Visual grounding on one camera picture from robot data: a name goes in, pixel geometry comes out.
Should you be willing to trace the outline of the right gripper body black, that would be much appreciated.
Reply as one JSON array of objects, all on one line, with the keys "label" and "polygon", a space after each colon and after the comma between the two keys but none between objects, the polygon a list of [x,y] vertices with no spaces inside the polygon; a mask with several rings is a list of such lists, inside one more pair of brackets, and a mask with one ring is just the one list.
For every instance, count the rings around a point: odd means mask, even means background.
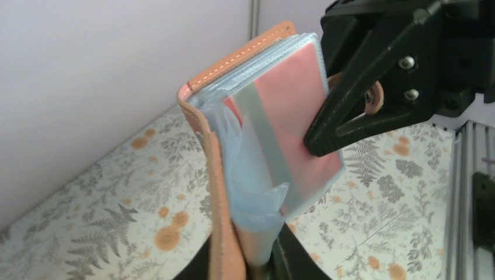
[{"label": "right gripper body black", "polygon": [[493,1],[337,1],[328,8],[440,8],[440,80],[434,114],[458,116],[478,93],[494,103]]}]

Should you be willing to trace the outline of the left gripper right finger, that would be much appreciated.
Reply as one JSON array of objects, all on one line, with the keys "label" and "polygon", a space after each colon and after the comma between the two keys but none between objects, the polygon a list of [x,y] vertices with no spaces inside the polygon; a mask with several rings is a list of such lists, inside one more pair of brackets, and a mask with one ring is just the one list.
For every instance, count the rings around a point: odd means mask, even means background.
[{"label": "left gripper right finger", "polygon": [[332,280],[311,258],[285,223],[277,236],[270,258],[271,279]]}]

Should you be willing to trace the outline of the tan leather card holder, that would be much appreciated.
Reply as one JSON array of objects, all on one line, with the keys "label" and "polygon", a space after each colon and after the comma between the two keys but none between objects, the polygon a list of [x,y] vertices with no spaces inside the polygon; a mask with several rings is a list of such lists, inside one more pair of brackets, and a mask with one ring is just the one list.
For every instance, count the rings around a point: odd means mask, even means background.
[{"label": "tan leather card holder", "polygon": [[179,279],[326,279],[286,221],[344,173],[303,137],[339,74],[317,36],[281,22],[185,83],[181,110],[207,158],[212,233]]}]

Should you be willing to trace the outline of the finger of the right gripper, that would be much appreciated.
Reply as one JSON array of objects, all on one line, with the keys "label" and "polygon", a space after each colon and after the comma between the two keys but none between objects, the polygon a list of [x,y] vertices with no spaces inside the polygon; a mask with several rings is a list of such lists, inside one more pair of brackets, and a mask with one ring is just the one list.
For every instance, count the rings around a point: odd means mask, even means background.
[{"label": "finger of the right gripper", "polygon": [[376,59],[358,50],[334,79],[304,137],[314,156],[428,120],[438,109],[440,8],[328,8],[324,17],[382,15]]},{"label": "finger of the right gripper", "polygon": [[372,50],[382,45],[374,29],[382,15],[340,15],[324,17],[320,21],[323,29],[321,47],[326,76],[330,77],[345,70],[358,50],[368,58],[376,59]]}]

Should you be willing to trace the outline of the red VIP credit card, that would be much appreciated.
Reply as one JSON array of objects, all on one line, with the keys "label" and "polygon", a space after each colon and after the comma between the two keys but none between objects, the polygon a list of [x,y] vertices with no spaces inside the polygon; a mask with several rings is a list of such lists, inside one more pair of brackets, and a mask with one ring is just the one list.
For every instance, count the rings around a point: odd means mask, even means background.
[{"label": "red VIP credit card", "polygon": [[303,141],[328,94],[320,47],[306,39],[267,57],[224,100],[242,128],[235,182],[261,179],[271,197],[260,203],[288,218],[311,207],[345,169],[341,152],[317,157]]}]

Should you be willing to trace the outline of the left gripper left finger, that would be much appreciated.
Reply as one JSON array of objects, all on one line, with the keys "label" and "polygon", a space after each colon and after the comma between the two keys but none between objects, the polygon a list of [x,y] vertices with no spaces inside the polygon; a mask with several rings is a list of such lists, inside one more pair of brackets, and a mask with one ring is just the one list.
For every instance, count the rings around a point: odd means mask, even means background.
[{"label": "left gripper left finger", "polygon": [[204,242],[196,255],[173,280],[208,280],[210,243],[211,237]]}]

